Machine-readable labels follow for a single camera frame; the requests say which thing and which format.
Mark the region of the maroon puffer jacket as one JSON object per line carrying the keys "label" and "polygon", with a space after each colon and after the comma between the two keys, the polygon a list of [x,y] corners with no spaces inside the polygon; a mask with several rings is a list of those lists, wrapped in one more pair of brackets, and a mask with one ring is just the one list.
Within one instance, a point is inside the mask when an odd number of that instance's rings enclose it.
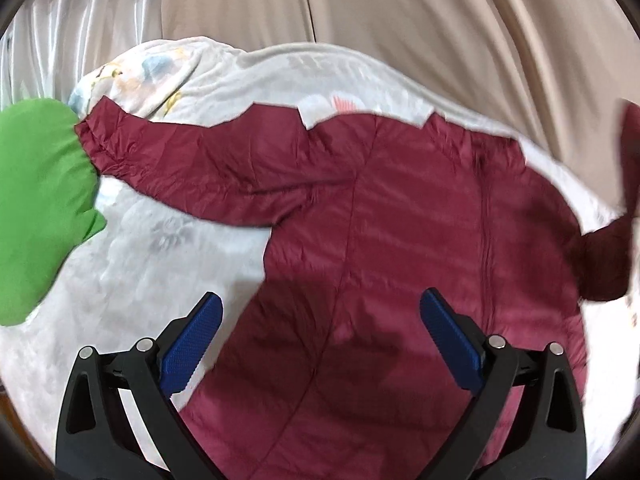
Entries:
{"label": "maroon puffer jacket", "polygon": [[210,127],[99,100],[76,127],[101,174],[196,218],[266,226],[265,278],[181,412],[231,479],[412,479],[468,398],[419,318],[434,287],[486,333],[557,341],[578,384],[579,305],[624,296],[626,211],[584,233],[515,140],[438,115],[306,127],[254,104]]}

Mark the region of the white floral bed blanket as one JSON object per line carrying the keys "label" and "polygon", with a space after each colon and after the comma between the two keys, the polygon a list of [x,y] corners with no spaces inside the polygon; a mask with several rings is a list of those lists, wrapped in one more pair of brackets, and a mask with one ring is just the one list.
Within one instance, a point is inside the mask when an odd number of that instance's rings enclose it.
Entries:
{"label": "white floral bed blanket", "polygon": [[[153,40],[83,76],[70,105],[101,96],[130,112],[216,124],[251,102],[297,106],[312,125],[349,108],[422,122],[441,112],[499,136],[510,128],[428,90],[362,53],[328,44],[245,52],[205,37]],[[1,376],[18,416],[46,451],[76,351],[122,350],[186,312],[203,292],[224,302],[228,336],[264,275],[268,233],[195,220],[114,179],[100,185],[105,229],[75,249],[43,303],[1,333]]]}

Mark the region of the green pillow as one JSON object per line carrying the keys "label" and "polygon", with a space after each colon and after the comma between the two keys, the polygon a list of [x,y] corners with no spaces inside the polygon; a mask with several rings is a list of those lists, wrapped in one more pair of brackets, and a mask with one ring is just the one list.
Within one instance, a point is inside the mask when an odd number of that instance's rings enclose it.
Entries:
{"label": "green pillow", "polygon": [[1,324],[26,321],[68,255],[106,226],[96,209],[99,177],[54,99],[1,112]]}

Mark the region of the beige curtain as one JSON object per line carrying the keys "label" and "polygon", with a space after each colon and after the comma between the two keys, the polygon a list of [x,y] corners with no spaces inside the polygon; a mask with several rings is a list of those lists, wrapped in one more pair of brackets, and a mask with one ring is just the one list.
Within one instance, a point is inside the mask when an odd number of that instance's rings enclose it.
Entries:
{"label": "beige curtain", "polygon": [[170,39],[244,50],[293,41],[371,55],[525,134],[608,204],[639,97],[639,39],[616,0],[162,0]]}

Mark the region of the white satin curtain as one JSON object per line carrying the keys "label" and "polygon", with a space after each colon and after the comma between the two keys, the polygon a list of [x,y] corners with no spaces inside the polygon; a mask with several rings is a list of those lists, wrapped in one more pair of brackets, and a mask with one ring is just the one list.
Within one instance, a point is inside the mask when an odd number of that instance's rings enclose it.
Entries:
{"label": "white satin curtain", "polygon": [[79,79],[162,36],[162,0],[25,0],[1,34],[1,106],[65,101]]}

